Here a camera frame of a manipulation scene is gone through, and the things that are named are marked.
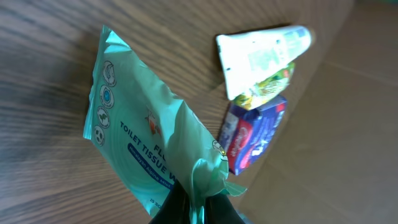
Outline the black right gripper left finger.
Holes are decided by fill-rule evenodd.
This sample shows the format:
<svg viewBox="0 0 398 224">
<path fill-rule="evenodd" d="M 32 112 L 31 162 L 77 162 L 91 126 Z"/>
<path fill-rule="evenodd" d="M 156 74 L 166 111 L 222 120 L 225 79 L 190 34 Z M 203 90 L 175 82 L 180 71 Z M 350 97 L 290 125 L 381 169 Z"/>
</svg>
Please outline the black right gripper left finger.
<svg viewBox="0 0 398 224">
<path fill-rule="evenodd" d="M 189 196 L 178 181 L 149 224 L 190 224 Z"/>
</svg>

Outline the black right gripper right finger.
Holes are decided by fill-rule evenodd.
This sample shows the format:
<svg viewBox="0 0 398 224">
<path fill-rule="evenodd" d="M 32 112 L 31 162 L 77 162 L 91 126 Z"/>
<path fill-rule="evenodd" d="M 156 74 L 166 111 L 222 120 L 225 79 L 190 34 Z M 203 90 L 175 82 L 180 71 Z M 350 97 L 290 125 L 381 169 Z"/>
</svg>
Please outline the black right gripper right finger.
<svg viewBox="0 0 398 224">
<path fill-rule="evenodd" d="M 205 224 L 244 224 L 228 197 L 217 194 L 205 201 Z"/>
</svg>

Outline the teal wet wipes pack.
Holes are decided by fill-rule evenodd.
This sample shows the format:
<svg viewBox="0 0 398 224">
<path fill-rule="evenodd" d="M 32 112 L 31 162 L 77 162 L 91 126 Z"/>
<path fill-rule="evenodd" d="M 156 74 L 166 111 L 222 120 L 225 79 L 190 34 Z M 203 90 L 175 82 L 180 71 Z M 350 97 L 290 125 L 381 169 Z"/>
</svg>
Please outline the teal wet wipes pack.
<svg viewBox="0 0 398 224">
<path fill-rule="evenodd" d="M 237 197 L 228 158 L 186 102 L 109 27 L 103 27 L 83 137 L 108 161 L 153 220 L 172 207 L 189 223 L 204 223 L 205 204 Z"/>
</svg>

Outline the purple sanitary pad pack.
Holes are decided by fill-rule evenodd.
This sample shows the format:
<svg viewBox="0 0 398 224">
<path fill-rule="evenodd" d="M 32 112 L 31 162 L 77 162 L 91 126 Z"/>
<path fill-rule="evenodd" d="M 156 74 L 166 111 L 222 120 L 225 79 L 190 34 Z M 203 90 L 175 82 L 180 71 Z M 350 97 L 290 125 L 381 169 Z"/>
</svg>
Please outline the purple sanitary pad pack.
<svg viewBox="0 0 398 224">
<path fill-rule="evenodd" d="M 251 110 L 229 105 L 218 142 L 232 174 L 239 175 L 267 151 L 286 106 L 287 100 L 280 95 Z"/>
</svg>

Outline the green yellow snack pouch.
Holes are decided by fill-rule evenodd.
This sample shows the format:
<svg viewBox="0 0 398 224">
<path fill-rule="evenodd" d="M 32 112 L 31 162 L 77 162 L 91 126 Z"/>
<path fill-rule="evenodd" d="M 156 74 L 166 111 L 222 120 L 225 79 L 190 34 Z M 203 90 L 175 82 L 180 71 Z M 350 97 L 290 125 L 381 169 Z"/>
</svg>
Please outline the green yellow snack pouch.
<svg viewBox="0 0 398 224">
<path fill-rule="evenodd" d="M 238 95 L 233 100 L 233 103 L 245 110 L 251 110 L 266 104 L 289 86 L 294 70 L 295 63 L 290 62 L 269 78 L 256 83 L 254 86 Z"/>
</svg>

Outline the white green cosmetic tube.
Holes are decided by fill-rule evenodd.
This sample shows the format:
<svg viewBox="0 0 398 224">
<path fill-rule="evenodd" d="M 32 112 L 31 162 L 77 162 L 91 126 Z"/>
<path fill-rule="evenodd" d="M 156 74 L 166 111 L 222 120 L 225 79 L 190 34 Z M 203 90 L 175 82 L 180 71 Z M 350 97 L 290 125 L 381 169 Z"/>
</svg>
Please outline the white green cosmetic tube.
<svg viewBox="0 0 398 224">
<path fill-rule="evenodd" d="M 284 68 L 315 43 L 315 32 L 291 25 L 220 34 L 216 44 L 229 100 Z"/>
</svg>

